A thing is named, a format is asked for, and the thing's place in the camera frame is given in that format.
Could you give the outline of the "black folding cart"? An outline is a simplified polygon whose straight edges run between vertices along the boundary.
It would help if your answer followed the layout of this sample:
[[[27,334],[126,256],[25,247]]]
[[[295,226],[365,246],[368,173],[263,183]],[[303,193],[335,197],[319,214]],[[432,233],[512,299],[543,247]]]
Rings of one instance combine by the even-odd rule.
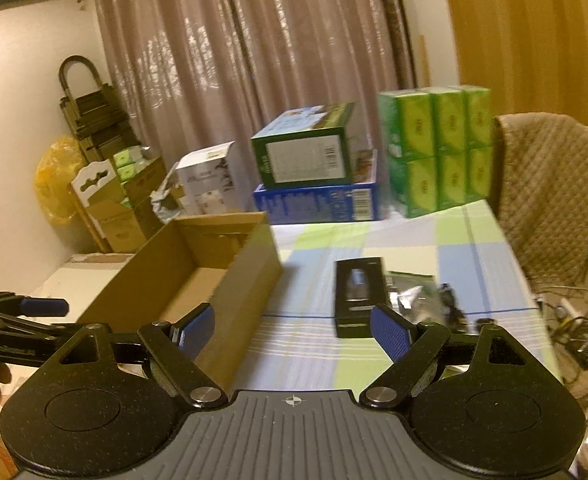
[[[81,64],[89,71],[96,90],[74,96],[67,81],[70,67]],[[96,66],[82,55],[72,55],[59,68],[59,82],[64,91],[60,109],[86,162],[102,162],[125,148],[140,142],[129,116],[110,84],[104,84]]]

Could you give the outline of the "green product box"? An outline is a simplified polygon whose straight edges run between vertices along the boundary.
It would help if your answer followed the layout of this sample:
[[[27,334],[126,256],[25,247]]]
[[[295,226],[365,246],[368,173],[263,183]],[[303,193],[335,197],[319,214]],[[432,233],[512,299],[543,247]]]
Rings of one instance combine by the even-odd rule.
[[[356,102],[285,110],[251,137],[268,190],[352,181],[360,110]]]

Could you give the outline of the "blue product box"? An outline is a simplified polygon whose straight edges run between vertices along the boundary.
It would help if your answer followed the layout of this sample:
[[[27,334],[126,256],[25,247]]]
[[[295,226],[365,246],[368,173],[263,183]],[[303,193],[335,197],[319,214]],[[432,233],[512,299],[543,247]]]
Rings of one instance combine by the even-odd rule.
[[[349,184],[255,189],[258,210],[276,224],[337,223],[382,220],[377,184],[377,151],[361,151],[357,158],[356,181]]]

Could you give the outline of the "white humidifier box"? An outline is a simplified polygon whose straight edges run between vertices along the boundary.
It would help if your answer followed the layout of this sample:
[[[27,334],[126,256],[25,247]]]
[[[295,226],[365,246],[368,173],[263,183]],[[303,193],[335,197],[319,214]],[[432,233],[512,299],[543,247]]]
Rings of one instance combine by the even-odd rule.
[[[233,141],[201,148],[179,160],[175,174],[187,196],[190,214],[226,214],[242,210],[233,176],[235,163]]]

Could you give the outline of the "green tissue pack stack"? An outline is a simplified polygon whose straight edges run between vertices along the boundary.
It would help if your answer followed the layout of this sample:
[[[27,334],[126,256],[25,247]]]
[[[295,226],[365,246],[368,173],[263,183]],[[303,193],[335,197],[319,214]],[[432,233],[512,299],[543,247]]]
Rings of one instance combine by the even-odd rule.
[[[491,90],[427,87],[377,96],[391,196],[416,218],[484,200],[491,191]]]

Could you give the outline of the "yellow plastic bag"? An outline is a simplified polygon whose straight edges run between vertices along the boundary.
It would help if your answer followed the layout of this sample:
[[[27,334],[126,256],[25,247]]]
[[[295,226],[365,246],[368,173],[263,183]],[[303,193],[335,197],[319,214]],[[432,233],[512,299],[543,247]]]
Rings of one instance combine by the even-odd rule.
[[[68,185],[85,166],[85,157],[72,136],[61,136],[40,158],[34,175],[34,190],[44,217],[52,226],[68,226],[73,221],[76,207],[68,193]]]

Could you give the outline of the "brown cardboard box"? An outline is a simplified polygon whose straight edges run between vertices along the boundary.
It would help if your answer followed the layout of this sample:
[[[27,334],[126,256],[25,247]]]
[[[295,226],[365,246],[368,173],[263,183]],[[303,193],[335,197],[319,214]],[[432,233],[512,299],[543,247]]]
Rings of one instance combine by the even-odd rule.
[[[130,333],[155,321],[177,322],[208,302],[215,330],[195,363],[230,390],[281,274],[262,212],[175,219],[125,264],[79,320]]]

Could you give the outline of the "green leaf foil packet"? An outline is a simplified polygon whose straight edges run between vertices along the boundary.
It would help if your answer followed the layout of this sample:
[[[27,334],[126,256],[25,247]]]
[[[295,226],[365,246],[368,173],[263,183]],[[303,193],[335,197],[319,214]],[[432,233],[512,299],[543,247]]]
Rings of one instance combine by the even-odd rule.
[[[438,320],[438,294],[432,275],[389,271],[386,286],[391,309],[410,322]]]

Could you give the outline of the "open cardboard carton floor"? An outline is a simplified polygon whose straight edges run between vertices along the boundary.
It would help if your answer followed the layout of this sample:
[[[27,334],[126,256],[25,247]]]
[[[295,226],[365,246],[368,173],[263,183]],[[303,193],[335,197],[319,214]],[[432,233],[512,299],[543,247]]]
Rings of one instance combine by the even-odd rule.
[[[160,157],[152,158],[145,146],[133,146],[112,158],[90,162],[70,182],[86,215],[107,252],[133,254],[161,227],[154,214],[151,194],[166,177]]]

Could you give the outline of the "quilted beige chair cover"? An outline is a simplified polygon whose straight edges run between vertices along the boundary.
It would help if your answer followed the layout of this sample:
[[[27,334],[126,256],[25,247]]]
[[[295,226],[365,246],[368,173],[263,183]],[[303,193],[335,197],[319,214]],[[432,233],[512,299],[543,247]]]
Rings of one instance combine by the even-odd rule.
[[[588,126],[552,113],[501,115],[498,219],[533,289],[588,270]]]

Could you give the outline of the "black shaver box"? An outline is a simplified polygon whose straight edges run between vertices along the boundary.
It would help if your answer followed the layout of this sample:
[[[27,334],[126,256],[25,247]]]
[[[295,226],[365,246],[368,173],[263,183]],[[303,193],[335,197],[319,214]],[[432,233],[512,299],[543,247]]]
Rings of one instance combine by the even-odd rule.
[[[334,325],[338,338],[371,338],[371,312],[387,304],[383,260],[364,257],[337,260]]]

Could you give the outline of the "pink curtain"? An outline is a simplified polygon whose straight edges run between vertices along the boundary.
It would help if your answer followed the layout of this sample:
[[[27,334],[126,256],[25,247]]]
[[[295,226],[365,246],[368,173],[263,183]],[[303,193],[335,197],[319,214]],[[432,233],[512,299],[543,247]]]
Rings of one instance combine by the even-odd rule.
[[[134,131],[167,164],[251,137],[285,110],[355,102],[384,145],[376,98],[415,82],[401,0],[96,0],[108,70]]]

